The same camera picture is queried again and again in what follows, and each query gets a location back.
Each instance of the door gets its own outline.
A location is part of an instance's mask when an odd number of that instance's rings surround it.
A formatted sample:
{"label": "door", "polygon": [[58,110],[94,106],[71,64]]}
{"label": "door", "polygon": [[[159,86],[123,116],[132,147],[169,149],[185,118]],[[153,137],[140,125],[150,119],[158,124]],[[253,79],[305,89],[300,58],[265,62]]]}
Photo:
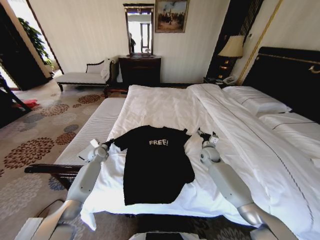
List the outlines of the door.
{"label": "door", "polygon": [[48,82],[1,4],[0,39],[0,62],[21,90]]}

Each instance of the wooden bed frame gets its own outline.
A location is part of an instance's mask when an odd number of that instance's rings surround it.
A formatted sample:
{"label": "wooden bed frame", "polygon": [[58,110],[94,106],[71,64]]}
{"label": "wooden bed frame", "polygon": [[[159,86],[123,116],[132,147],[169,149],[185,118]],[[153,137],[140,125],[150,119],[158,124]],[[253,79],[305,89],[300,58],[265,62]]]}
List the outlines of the wooden bed frame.
{"label": "wooden bed frame", "polygon": [[[278,99],[292,111],[320,123],[320,51],[261,47],[243,85]],[[79,165],[33,164],[25,173],[47,173],[67,190]]]}

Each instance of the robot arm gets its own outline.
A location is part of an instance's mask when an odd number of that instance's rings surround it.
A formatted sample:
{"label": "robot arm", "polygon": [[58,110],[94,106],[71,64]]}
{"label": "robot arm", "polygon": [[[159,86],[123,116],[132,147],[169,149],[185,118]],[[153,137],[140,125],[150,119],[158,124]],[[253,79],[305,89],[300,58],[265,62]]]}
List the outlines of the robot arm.
{"label": "robot arm", "polygon": [[32,240],[73,239],[73,227],[67,224],[59,225],[58,223],[62,220],[73,220],[80,213],[83,203],[95,186],[101,170],[101,162],[109,156],[108,150],[113,143],[113,139],[101,145],[95,140],[90,143],[92,144],[92,150],[88,155],[89,163],[79,170],[68,191],[66,201],[58,210],[41,222],[31,238]]}
{"label": "robot arm", "polygon": [[251,232],[251,238],[253,240],[297,239],[280,219],[254,203],[245,182],[230,165],[220,159],[220,154],[215,148],[217,136],[214,133],[212,135],[203,133],[200,129],[198,134],[203,137],[200,160],[208,167],[209,175],[222,196],[237,208],[239,214],[249,224],[260,225]]}

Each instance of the black t-shirt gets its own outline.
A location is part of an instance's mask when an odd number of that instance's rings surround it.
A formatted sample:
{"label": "black t-shirt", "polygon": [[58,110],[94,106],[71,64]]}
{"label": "black t-shirt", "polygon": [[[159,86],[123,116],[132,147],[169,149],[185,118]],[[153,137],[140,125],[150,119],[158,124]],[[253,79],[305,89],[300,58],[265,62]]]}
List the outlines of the black t-shirt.
{"label": "black t-shirt", "polygon": [[115,139],[127,149],[123,176],[125,205],[169,204],[185,183],[195,179],[184,145],[190,138],[187,129],[134,128]]}

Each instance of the potted plant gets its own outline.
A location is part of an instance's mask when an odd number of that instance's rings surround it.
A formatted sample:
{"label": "potted plant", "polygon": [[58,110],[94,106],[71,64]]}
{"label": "potted plant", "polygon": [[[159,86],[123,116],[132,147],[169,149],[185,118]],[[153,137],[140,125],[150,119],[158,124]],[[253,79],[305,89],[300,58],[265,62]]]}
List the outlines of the potted plant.
{"label": "potted plant", "polygon": [[53,74],[54,65],[49,58],[49,54],[45,51],[45,47],[43,45],[44,42],[39,37],[42,34],[39,31],[35,30],[32,26],[30,26],[28,21],[25,21],[21,17],[18,17],[18,19],[29,39],[31,40],[35,50],[41,57],[45,67],[48,69],[50,74]]}

